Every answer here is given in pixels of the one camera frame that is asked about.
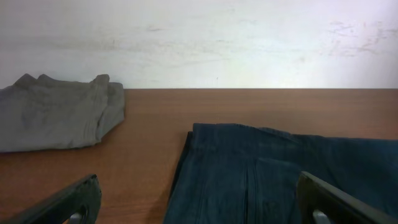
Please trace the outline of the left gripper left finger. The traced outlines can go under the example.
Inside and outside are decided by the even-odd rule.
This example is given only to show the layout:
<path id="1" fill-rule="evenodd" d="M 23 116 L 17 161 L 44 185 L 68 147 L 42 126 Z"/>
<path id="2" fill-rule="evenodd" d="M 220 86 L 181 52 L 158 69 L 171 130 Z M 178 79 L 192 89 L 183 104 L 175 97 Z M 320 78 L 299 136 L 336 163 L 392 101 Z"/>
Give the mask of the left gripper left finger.
<path id="1" fill-rule="evenodd" d="M 90 174 L 43 201 L 14 215 L 2 224 L 90 223 L 101 207 L 97 175 Z"/>

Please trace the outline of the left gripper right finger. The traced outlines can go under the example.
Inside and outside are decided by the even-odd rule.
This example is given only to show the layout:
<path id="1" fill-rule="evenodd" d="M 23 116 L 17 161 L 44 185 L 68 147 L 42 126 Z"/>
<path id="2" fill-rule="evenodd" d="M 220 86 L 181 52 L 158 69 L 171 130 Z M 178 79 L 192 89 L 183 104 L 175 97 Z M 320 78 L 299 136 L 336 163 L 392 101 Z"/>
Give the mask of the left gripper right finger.
<path id="1" fill-rule="evenodd" d="M 308 172 L 296 187 L 302 223 L 396 224 L 397 219 L 337 189 Z"/>

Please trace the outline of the navy blue shorts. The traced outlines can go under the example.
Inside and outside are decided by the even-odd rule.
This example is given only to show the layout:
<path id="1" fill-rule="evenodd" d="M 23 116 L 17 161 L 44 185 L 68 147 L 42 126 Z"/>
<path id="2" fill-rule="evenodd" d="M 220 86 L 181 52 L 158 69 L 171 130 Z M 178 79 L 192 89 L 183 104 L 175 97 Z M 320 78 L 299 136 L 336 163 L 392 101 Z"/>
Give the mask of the navy blue shorts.
<path id="1" fill-rule="evenodd" d="M 175 171 L 164 222 L 300 223 L 295 191 L 303 171 L 397 216 L 395 140 L 196 123 Z"/>

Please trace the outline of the folded grey shorts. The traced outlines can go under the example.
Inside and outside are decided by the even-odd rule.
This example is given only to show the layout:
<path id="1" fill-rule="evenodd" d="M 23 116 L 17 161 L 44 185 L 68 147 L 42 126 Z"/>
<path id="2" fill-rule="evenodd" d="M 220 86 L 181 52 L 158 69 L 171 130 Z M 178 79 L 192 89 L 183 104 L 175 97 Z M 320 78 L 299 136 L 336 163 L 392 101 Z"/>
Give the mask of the folded grey shorts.
<path id="1" fill-rule="evenodd" d="M 92 146 L 124 120 L 121 83 L 88 83 L 24 74 L 1 90 L 1 152 Z"/>

